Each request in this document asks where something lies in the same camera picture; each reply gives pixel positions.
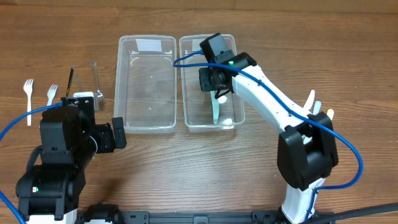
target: transparent tray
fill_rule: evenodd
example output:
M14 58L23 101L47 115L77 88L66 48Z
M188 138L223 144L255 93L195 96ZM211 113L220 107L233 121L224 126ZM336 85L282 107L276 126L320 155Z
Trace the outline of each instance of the transparent tray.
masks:
M200 50L200 42L212 34L191 35L180 39L180 57ZM232 35L223 34L227 46L236 54L235 39ZM181 64L206 63L203 55L194 55ZM243 100L228 93L218 99L219 116L217 123L213 120L211 93L202 92L199 84L198 70L200 67L182 68L182 96L184 104L185 124L190 132L223 131L234 129L245 120Z
M174 37L129 35L119 40L114 117L128 134L173 133L177 117Z

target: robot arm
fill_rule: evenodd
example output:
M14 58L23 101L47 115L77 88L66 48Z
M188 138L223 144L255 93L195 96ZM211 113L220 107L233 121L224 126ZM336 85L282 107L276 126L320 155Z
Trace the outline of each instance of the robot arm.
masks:
M32 152L19 179L18 210L29 224L75 223L85 168L97 153L126 147L123 118L96 124L92 92L62 97L61 107L46 110L40 122L42 145ZM41 165L34 165L40 155Z
M233 55L220 34L205 39L200 46L209 63L229 65L250 74L268 86L291 110L333 129L325 113L314 116L285 96L248 54ZM338 163L334 138L291 116L265 88L244 75L222 68L201 68L199 76L202 91L216 90L218 94L221 90L231 91L250 103L279 135L277 164L288 183L281 210L290 223L302 223L313 189L324 183ZM305 137L312 140L304 143Z

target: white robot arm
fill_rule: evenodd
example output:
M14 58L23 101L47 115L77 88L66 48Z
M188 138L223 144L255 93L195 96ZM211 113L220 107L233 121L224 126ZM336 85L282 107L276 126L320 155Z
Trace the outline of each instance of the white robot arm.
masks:
M299 115L306 117L311 114L284 95L264 74L261 67L248 66L244 72L254 76L266 84L278 97ZM297 126L303 121L289 115L289 113L275 100L275 98L262 86L257 85L250 78L244 75L237 75L232 78L233 90L241 99L247 101L256 109L261 116L274 128L277 134L285 131L287 126ZM304 222L305 214L310 205L312 190L324 183L324 178L319 178L309 185L306 190L295 189L289 184L286 189L285 200L282 204L282 211L291 223Z

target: white plastic fork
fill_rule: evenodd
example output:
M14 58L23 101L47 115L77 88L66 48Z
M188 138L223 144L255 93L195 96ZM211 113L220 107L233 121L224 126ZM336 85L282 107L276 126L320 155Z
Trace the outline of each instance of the white plastic fork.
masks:
M27 95L27 111L30 112L32 110L32 92L33 92L33 78L26 80L24 85L24 91ZM32 115L27 116L27 125L32 125Z
M57 88L58 85L52 85L49 89L49 91L47 92L47 97L49 98L49 101L47 102L47 106L50 106L52 104L52 100L55 97L55 94L57 93Z

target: wood grain surface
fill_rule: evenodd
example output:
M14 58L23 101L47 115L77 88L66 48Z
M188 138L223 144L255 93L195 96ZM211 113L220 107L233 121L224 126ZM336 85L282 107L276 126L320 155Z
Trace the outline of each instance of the wood grain surface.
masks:
M311 12L397 13L396 0L0 0L21 6L104 6L167 9L249 9Z
M110 7L0 7L0 127L26 111L22 90L34 78L32 107L47 90L65 94L75 65L85 90L94 90L97 61L106 109L113 116L118 41L123 35L222 32L236 39L288 97L303 105L311 89L323 110L335 110L334 128L364 159L352 188L320 192L316 209L342 212L398 201L398 15L264 11L189 11ZM286 183L276 166L277 135L246 104L234 131L190 134L184 124L178 73L177 125L169 135L128 135L127 148L97 155L86 170L80 208L117 203L123 210L229 212L277 209ZM0 142L0 189L17 205L15 186L39 145L40 115L17 124ZM353 153L338 142L340 163L327 185L353 178ZM342 223L397 223L398 213ZM16 223L0 203L0 223Z

